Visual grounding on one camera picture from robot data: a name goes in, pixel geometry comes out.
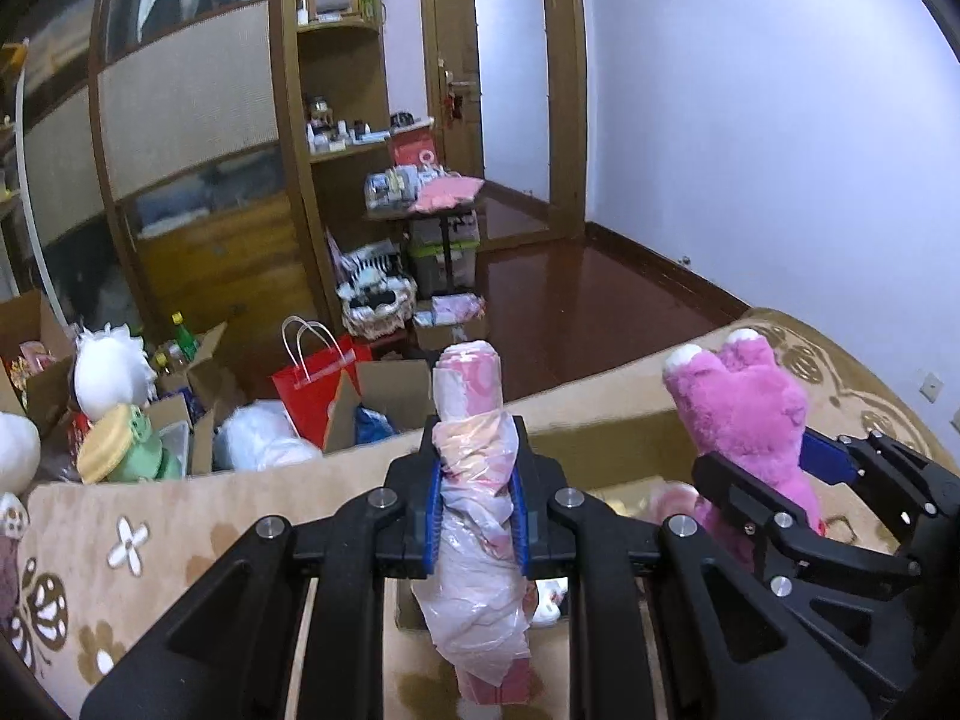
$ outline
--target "white wall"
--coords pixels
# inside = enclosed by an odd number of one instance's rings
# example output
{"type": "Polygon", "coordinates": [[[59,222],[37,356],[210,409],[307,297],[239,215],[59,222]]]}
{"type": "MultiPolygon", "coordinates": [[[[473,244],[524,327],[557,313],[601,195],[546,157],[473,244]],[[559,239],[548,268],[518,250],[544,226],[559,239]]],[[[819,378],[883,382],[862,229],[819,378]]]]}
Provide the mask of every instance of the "white wall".
{"type": "Polygon", "coordinates": [[[960,458],[960,64],[922,2],[586,6],[589,218],[815,325],[960,458]]]}
{"type": "Polygon", "coordinates": [[[390,112],[409,111],[418,119],[426,118],[421,0],[383,2],[387,6],[387,23],[383,26],[383,52],[390,112]]]}

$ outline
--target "cardboard box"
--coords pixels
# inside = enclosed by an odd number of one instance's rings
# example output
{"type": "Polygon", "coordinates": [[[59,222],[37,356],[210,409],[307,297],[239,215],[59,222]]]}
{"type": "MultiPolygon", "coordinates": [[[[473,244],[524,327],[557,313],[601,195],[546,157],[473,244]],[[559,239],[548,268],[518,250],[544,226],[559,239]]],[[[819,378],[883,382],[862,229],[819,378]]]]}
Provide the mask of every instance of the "cardboard box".
{"type": "Polygon", "coordinates": [[[0,303],[0,358],[6,365],[20,357],[20,345],[26,341],[42,341],[56,362],[27,380],[26,413],[4,367],[0,371],[0,410],[26,415],[40,435],[46,436],[66,410],[70,396],[67,379],[76,348],[39,290],[0,303]]]}
{"type": "Polygon", "coordinates": [[[197,355],[190,365],[157,379],[157,391],[161,394],[179,392],[186,386],[192,389],[200,405],[207,412],[213,412],[217,425],[247,403],[247,396],[237,384],[233,372],[215,357],[226,332],[227,322],[218,324],[203,335],[197,355]]]}
{"type": "MultiPolygon", "coordinates": [[[[430,311],[432,304],[429,300],[422,300],[416,305],[418,311],[430,311]]],[[[439,350],[454,343],[467,341],[486,341],[490,334],[490,320],[488,315],[478,319],[471,319],[461,324],[440,324],[433,327],[420,327],[414,322],[416,344],[421,349],[439,350]]]]}
{"type": "Polygon", "coordinates": [[[423,360],[357,362],[357,381],[359,392],[349,376],[340,374],[326,425],[325,454],[354,446],[356,408],[361,403],[386,415],[402,433],[422,429],[435,413],[430,368],[423,360]]]}
{"type": "MultiPolygon", "coordinates": [[[[186,408],[183,395],[171,397],[151,403],[143,410],[150,418],[154,432],[177,422],[190,423],[190,413],[186,408]]],[[[200,476],[213,471],[213,423],[214,412],[208,412],[202,419],[197,420],[190,436],[190,457],[187,459],[187,476],[200,476]]]]}

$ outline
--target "pink stuffed animal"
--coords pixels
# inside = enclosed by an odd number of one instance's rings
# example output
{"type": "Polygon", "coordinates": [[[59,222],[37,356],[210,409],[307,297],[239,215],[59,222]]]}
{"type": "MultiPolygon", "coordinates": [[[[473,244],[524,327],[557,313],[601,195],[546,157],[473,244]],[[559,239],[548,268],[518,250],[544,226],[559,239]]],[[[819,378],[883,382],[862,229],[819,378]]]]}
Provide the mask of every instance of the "pink stuffed animal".
{"type": "MultiPolygon", "coordinates": [[[[806,393],[776,364],[766,338],[745,328],[733,331],[719,354],[695,343],[681,346],[664,363],[664,384],[699,454],[719,452],[749,471],[802,507],[810,527],[823,534],[820,504],[800,470],[806,393]]],[[[694,517],[743,565],[752,565],[752,543],[723,522],[712,503],[699,498],[694,517]]]]}

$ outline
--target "fabric panel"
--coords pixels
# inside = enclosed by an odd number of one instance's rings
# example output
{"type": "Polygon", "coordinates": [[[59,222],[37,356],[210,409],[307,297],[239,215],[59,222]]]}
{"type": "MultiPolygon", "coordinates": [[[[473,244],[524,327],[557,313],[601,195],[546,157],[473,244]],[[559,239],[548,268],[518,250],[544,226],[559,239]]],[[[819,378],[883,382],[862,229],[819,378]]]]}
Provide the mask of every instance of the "fabric panel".
{"type": "Polygon", "coordinates": [[[114,199],[277,139],[266,1],[161,38],[97,82],[114,199]]]}

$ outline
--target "white electrical outlet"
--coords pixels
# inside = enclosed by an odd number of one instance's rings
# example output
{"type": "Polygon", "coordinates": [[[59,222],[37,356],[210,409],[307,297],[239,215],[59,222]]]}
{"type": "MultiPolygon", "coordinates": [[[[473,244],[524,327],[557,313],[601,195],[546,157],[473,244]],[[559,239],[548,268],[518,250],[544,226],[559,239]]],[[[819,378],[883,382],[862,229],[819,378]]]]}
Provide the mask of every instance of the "white electrical outlet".
{"type": "Polygon", "coordinates": [[[935,403],[940,397],[940,390],[944,389],[944,383],[940,381],[935,373],[928,373],[920,385],[920,394],[928,399],[930,403],[935,403]]]}

